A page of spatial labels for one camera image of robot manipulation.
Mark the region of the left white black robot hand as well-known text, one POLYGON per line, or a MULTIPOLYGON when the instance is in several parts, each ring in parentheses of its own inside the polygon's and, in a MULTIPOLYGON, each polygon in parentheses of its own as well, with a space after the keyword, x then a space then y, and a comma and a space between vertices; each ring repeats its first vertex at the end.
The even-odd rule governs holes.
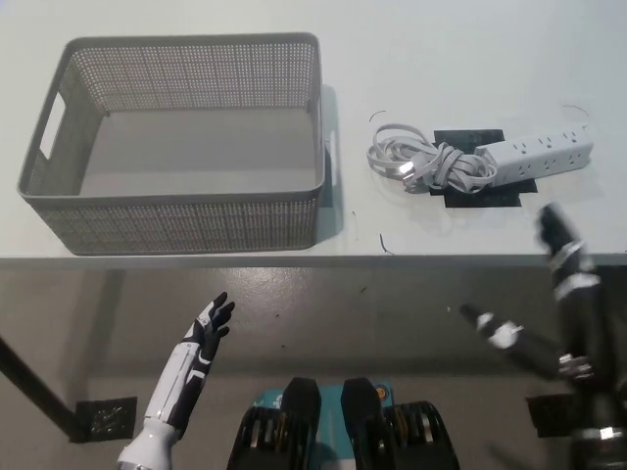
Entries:
POLYGON ((179 437, 186 431, 219 343, 229 333, 227 322, 234 307, 223 292, 201 311, 172 350, 151 396, 145 416, 170 425, 179 437))

